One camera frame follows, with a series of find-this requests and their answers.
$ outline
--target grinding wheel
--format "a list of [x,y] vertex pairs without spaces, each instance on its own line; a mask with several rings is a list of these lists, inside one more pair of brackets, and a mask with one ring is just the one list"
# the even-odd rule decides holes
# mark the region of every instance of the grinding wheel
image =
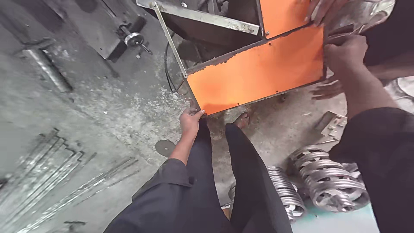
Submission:
[[175,144],[169,140],[159,140],[155,143],[155,150],[167,158],[171,155],[175,147]]

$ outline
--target black pants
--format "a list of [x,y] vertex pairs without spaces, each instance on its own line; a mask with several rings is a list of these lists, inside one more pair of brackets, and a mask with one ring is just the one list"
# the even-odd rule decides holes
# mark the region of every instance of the black pants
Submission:
[[[188,173],[195,179],[191,198],[200,208],[206,205],[220,208],[206,119],[201,119],[199,126],[187,163]],[[282,201],[253,144],[241,129],[230,123],[226,125],[226,138],[236,178],[236,194],[230,220],[232,229],[238,233],[291,233]]]

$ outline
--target hand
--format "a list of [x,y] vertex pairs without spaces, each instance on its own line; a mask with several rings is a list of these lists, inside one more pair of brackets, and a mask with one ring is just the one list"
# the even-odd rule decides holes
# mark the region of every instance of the hand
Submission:
[[198,132],[198,121],[205,110],[197,111],[195,108],[187,108],[180,116],[180,125],[183,135],[196,136]]
[[364,66],[368,45],[365,36],[351,35],[343,45],[327,44],[324,49],[327,65],[336,74]]
[[349,0],[311,0],[305,21],[311,18],[313,11],[320,1],[322,3],[320,4],[316,17],[313,19],[313,23],[318,26],[322,21],[324,24],[328,24]]
[[333,75],[329,79],[322,82],[322,86],[316,88],[316,90],[310,91],[314,97],[313,100],[325,100],[335,97],[344,92],[342,84],[338,80],[338,76]]

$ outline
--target person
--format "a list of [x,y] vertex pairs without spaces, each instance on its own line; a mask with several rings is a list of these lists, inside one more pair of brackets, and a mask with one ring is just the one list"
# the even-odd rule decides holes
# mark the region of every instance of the person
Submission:
[[[321,2],[313,23],[327,25],[348,1],[350,0],[312,0],[306,17],[310,18]],[[414,22],[413,12],[414,1],[396,0],[389,18],[363,33],[369,45],[364,63],[384,86],[394,79],[414,76],[414,30],[406,26],[407,23]],[[336,75],[323,84],[311,91],[314,100],[329,99],[344,92]]]
[[[364,36],[326,45],[327,65],[341,81],[349,121],[335,161],[356,162],[381,233],[413,232],[414,116],[397,108],[382,83],[363,64]],[[212,148],[203,111],[180,116],[182,136],[168,160],[133,196],[104,233],[292,233],[266,167],[242,129],[244,113],[226,125],[236,193],[231,219],[220,208]]]

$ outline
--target aluminum pulley wheel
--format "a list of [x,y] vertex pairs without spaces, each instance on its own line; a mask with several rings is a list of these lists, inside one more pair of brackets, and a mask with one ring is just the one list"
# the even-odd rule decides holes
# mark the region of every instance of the aluminum pulley wheel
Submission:
[[356,164],[341,164],[317,146],[306,146],[289,158],[309,189],[313,203],[332,212],[349,212],[369,203],[369,196]]

